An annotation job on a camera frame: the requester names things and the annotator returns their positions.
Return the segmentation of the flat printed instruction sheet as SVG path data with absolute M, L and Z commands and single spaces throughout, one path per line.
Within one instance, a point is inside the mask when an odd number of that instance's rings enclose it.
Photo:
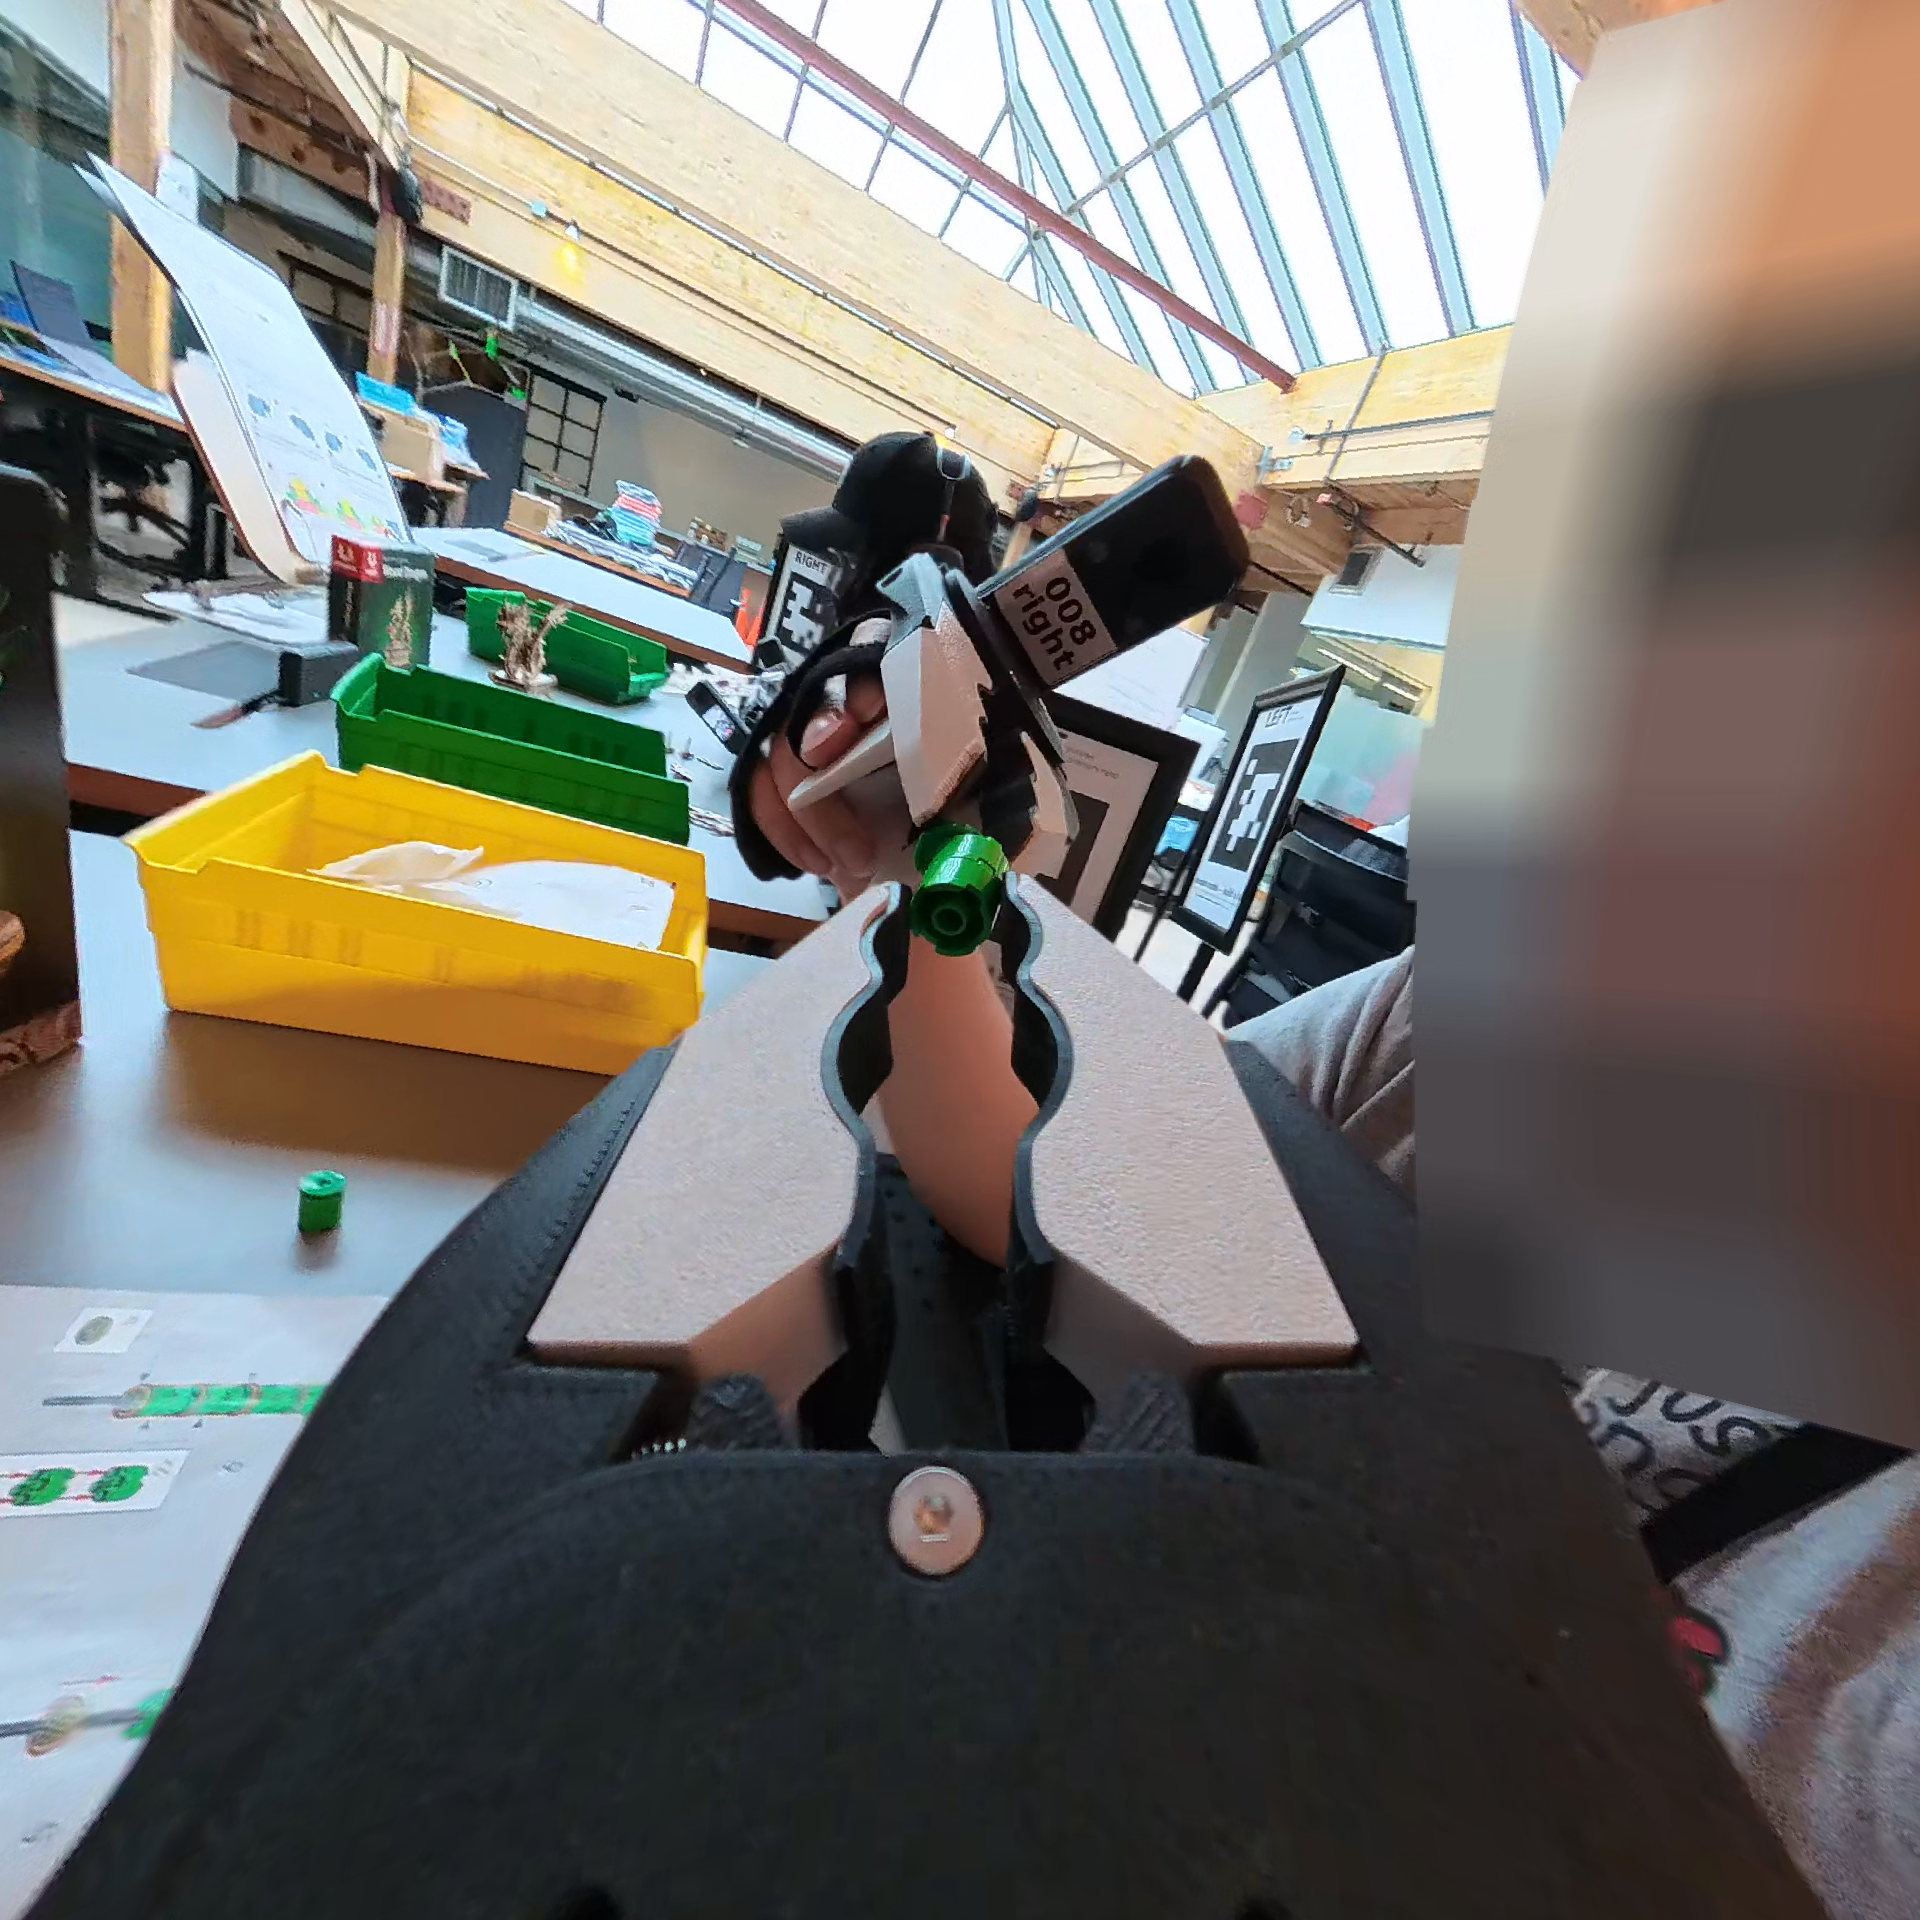
M 1 1913 L 139 1755 L 377 1297 L 1 1289 Z

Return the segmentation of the person's grey printed shirt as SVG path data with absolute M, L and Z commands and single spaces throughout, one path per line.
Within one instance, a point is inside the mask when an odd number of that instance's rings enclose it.
M 1232 1032 L 1356 1152 L 1416 1196 L 1413 950 Z M 1575 1421 L 1640 1522 L 1692 1509 L 1797 1422 L 1564 1363 Z M 1706 1711 L 1828 1916 L 1918 1915 L 1918 1465 L 1907 1455 L 1684 1572 Z

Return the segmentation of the grey office table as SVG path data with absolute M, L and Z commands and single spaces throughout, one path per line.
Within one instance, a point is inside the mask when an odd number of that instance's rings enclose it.
M 317 755 L 335 764 L 337 738 L 327 705 L 263 706 L 214 727 L 211 719 L 234 706 L 231 694 L 157 682 L 139 673 L 159 661 L 236 643 L 236 632 L 194 615 L 159 617 L 150 609 L 68 594 L 57 594 L 54 607 L 66 790 L 74 802 L 143 822 L 293 756 Z M 676 687 L 617 709 L 565 688 L 555 688 L 544 702 L 659 732 L 667 767 L 686 776 L 694 811 L 687 843 L 706 864 L 709 932 L 720 948 L 774 954 L 828 919 L 832 899 L 824 882 L 810 877 L 757 881 L 732 836 L 709 828 L 709 820 L 725 811 L 724 756 Z

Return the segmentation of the brown toy plant model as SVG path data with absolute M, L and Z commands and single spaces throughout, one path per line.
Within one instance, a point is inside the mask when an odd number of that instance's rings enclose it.
M 504 598 L 494 622 L 500 661 L 491 666 L 491 684 L 531 698 L 550 694 L 559 682 L 547 670 L 547 639 L 563 629 L 567 613 L 563 602 L 540 610 L 525 596 Z

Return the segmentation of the green plastic bin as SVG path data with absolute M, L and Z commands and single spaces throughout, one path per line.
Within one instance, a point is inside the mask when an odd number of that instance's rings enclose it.
M 691 805 L 646 727 L 366 656 L 331 688 L 337 764 L 686 847 Z
M 541 641 L 540 670 L 563 693 L 609 709 L 652 698 L 669 681 L 665 649 L 630 637 L 575 609 L 555 609 L 540 596 L 507 589 L 468 589 L 464 594 L 468 654 L 504 669 L 507 632 L 524 629 Z

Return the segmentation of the black toy set box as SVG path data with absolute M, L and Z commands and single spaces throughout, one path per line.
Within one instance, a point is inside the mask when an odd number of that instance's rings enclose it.
M 57 509 L 1 468 L 1 1075 L 81 1042 L 69 798 L 54 624 Z

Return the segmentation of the green round toy brick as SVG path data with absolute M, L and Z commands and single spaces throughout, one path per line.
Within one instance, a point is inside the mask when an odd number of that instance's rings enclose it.
M 941 959 L 976 954 L 994 935 L 1009 863 L 997 839 L 959 824 L 925 826 L 914 843 L 914 938 Z

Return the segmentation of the black office chair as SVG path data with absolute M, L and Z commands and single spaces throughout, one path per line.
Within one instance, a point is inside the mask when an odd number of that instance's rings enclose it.
M 1405 826 L 1363 828 L 1297 802 L 1265 904 L 1202 1012 L 1233 1029 L 1288 1000 L 1390 962 L 1416 943 Z

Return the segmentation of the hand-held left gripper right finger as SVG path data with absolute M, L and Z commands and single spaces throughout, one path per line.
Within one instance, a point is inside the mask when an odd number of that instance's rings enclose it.
M 1341 1368 L 1360 1332 L 1222 1036 L 1073 917 L 1007 881 L 996 926 L 1014 1152 L 996 1308 L 1011 1449 L 1075 1453 L 1140 1380 L 1181 1419 L 1225 1374 Z

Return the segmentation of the person's right forearm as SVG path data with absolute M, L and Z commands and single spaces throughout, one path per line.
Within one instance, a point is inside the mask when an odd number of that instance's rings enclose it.
M 875 1110 L 907 1189 L 972 1258 L 1005 1267 L 1017 1150 L 1040 1112 L 1014 1071 L 1014 1022 L 984 952 L 907 941 L 886 1009 L 889 1072 Z

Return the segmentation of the yellow plastic bin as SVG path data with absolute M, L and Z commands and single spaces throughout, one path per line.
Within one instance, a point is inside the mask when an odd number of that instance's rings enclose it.
M 172 1012 L 614 1075 L 703 1009 L 701 852 L 316 753 L 133 828 Z M 593 943 L 312 877 L 404 843 L 665 881 L 659 950 Z

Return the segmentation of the dark green toy set box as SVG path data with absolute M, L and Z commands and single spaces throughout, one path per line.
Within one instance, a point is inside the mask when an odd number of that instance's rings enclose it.
M 430 666 L 433 582 L 433 554 L 417 543 L 331 537 L 325 643 L 395 670 Z

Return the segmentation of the instruction board on stand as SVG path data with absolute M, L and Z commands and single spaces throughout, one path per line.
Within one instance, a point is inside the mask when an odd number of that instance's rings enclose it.
M 406 544 L 371 428 L 286 284 L 105 160 L 86 172 L 199 341 L 174 364 L 172 396 L 243 552 L 280 582 L 312 585 L 337 538 Z

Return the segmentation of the white paper bag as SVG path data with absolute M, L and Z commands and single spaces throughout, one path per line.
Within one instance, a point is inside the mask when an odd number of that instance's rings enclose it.
M 307 871 L 366 895 L 449 906 L 614 948 L 659 950 L 669 881 L 571 861 L 494 861 L 483 848 L 406 840 Z

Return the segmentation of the grey desk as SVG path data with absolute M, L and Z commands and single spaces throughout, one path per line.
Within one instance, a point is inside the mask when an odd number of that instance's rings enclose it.
M 69 839 L 81 1045 L 4 1076 L 4 1286 L 389 1299 L 601 1079 L 163 1007 L 132 851 Z M 296 1230 L 305 1173 L 342 1226 Z

